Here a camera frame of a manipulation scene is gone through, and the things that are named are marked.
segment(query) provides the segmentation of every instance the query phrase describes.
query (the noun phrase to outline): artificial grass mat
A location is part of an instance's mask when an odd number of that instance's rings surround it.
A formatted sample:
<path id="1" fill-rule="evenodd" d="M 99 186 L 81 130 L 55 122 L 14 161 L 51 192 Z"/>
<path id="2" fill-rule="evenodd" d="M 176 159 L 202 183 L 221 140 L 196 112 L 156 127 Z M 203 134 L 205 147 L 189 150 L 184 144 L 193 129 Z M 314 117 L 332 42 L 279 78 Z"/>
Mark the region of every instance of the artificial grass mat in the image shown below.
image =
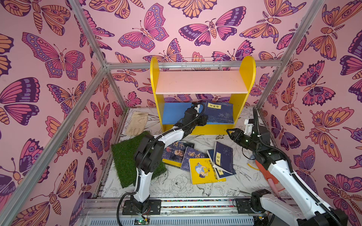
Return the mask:
<path id="1" fill-rule="evenodd" d="M 133 155 L 136 152 L 142 138 L 146 134 L 149 134 L 149 132 L 144 131 L 143 133 L 132 139 L 112 145 L 113 160 L 122 188 L 128 187 L 129 185 L 136 182 L 137 173 Z M 166 171 L 167 169 L 165 163 L 161 162 L 154 171 L 152 179 L 159 177 Z"/>

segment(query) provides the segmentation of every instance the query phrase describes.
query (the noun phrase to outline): beige glove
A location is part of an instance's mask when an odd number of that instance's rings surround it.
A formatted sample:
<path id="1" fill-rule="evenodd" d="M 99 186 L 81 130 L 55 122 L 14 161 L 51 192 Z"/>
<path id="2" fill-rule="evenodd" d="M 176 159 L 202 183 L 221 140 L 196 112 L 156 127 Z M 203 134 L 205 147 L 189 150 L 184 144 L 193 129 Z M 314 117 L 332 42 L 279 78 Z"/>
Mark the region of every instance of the beige glove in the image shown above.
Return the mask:
<path id="1" fill-rule="evenodd" d="M 141 134 L 146 126 L 147 118 L 147 112 L 134 111 L 127 127 L 126 135 L 137 136 Z"/>

